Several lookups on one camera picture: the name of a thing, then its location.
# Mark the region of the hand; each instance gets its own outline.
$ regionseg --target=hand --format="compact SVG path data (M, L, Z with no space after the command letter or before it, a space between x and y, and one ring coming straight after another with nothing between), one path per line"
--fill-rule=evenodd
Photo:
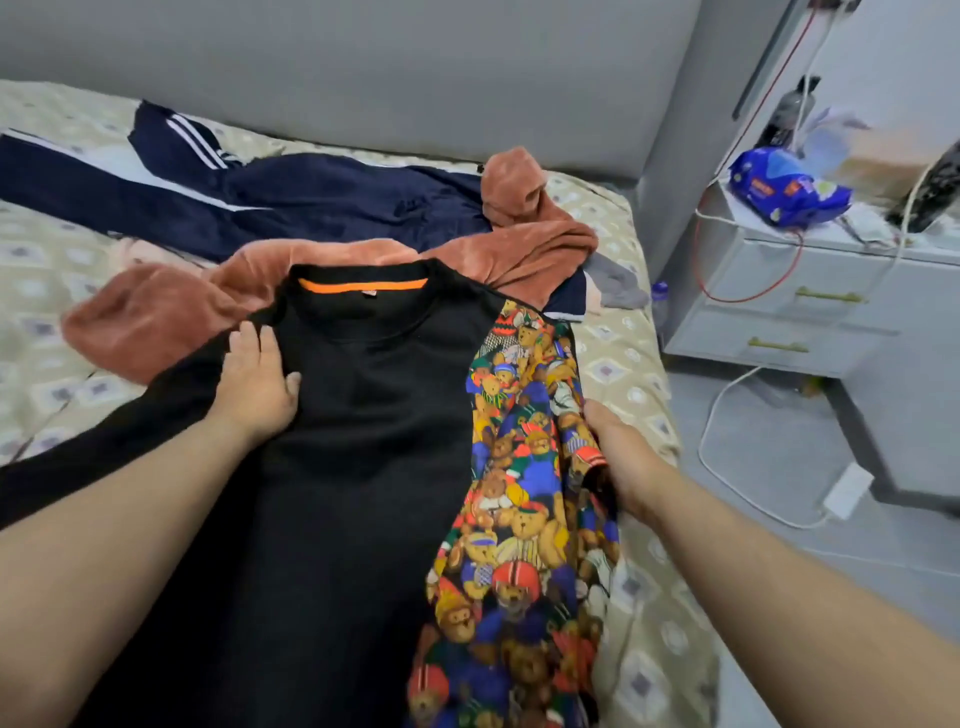
M634 427L627 425L596 400L587 400L584 416L596 433L607 463L613 487L627 511L653 525L660 511L660 492L680 473L650 447Z
M271 327L240 324L229 338L217 395L206 418L235 428L250 448L270 439L293 421L300 373L283 376L280 349Z

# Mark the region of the forearm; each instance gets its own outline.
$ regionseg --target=forearm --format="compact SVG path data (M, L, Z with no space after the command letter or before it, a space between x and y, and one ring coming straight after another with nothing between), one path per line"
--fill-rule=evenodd
M0 723L72 718L249 446L229 425L201 420L0 531Z
M675 471L644 516L784 728L960 725L960 649Z

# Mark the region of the red cable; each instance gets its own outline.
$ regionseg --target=red cable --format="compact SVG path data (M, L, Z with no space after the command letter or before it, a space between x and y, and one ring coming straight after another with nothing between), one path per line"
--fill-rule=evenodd
M774 76L773 82L770 84L770 87L767 88L767 92L763 94L763 98L760 99L760 103L756 105L756 109L754 109L754 114L750 117L750 121L748 121L747 125L743 128L743 133L740 135L740 137L736 140L736 143L733 144L730 151L727 153L727 158L723 160L723 164L720 165L720 169L723 169L724 167L727 166L727 162L730 161L730 157L733 156L733 153L736 151L736 148L740 146L740 142L743 141L743 137L747 135L747 132L750 130L750 126L756 120L756 116L760 113L760 110L763 108L763 105L766 103L767 99L770 98L770 94L773 92L774 86L777 85L777 81L780 80L780 76L783 75L783 71L786 70L786 67L790 64L790 61L793 59L793 54L797 52L797 49L800 48L800 44L804 42L804 37L806 36L806 32L810 30L810 26L813 24L813 16L817 13L818 10L820 10L819 1L817 2L816 5L810 8L810 15L806 19L806 25L804 25L804 29L801 31L800 37L798 37L797 42L793 44L793 48L790 49L790 53L787 54L786 60L783 62L783 65L780 67L780 70L777 71L777 75Z
M770 83L770 86L767 88L767 92L763 94L763 98L760 99L760 103L756 105L753 115L750 117L750 121L747 122L746 126L743 128L743 132L740 134L740 137L733 143L730 151L727 153L727 158L723 160L723 163L720 165L720 169L723 169L727 166L727 162L730 161L730 157L733 156L733 153L736 151L736 148L740 146L740 142L743 141L743 137L747 135L747 132L750 130L751 125L756 120L756 116L760 113L760 110L763 108L763 105L766 103L767 99L770 98L771 92L774 90L774 86L777 85L777 81L780 80L780 76L783 75L783 71L786 70L786 67L790 64L790 61L793 59L793 55L797 52L797 49L800 48L800 44L804 41L806 32L810 30L810 26L813 24L813 16L816 12L820 10L820 3L817 2L813 7L810 8L810 15L806 19L806 25L800 33L800 37L797 38L797 41L793 44L793 48L790 49L790 53L787 54L786 59L783 61L783 64L780 66L780 70L777 71L777 75L774 76L774 80ZM700 209L700 205L703 203L703 197L700 198L700 202L697 204L697 209ZM767 288L764 288L759 293L754 296L748 296L745 299L721 299L717 298L709 291L707 291L707 284L704 283L703 276L700 275L700 265L697 261L697 251L700 249L700 218L697 218L697 224L693 229L693 246L690 249L690 263L693 268L693 276L697 280L697 285L700 286L701 292L709 298L711 301L717 301L718 303L746 303L747 301L754 301L761 296L766 296L770 291L779 286L785 280L790 278L794 270L797 268L797 263L800 262L800 256L804 252L804 235L795 231L794 234L800 239L800 245L797 246L797 254L793 256L793 261L790 263L790 267L786 269L786 273L780 276L774 283Z
M790 278L790 275L794 272L794 269L797 267L797 263L800 262L800 256L804 252L804 235L799 231L792 231L798 238L800 238L800 245L797 246L797 254L793 256L793 262L790 263L790 267L786 269L786 273L780 276L773 285L764 288L762 291L757 293L754 296L748 296L745 299L719 299L714 296L712 293L707 291L707 284L704 283L704 277L700 275L700 266L697 263L697 250L700 248L700 218L697 218L697 225L693 229L693 247L690 251L690 262L692 263L693 268L693 277L697 280L697 285L700 286L701 292L709 298L711 301L717 301L718 303L746 303L747 301L753 301L758 299L760 296L766 296L770 291L779 286L785 280Z

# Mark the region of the brown fleece garment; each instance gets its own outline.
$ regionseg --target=brown fleece garment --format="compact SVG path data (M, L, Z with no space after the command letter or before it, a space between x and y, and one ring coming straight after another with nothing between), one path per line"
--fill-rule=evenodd
M203 271L135 263L66 312L63 338L98 367L147 384L219 331L270 305L296 263L396 265L436 257L543 308L597 247L593 230L554 205L545 185L543 170L522 147L494 155L480 184L493 232L459 237L422 255L389 239L258 240Z

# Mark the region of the blue wet wipes package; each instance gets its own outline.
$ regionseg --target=blue wet wipes package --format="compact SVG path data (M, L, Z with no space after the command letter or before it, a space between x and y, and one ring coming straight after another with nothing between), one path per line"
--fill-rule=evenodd
M842 215L852 190L808 175L779 147L744 152L730 168L730 187L777 228L806 228Z

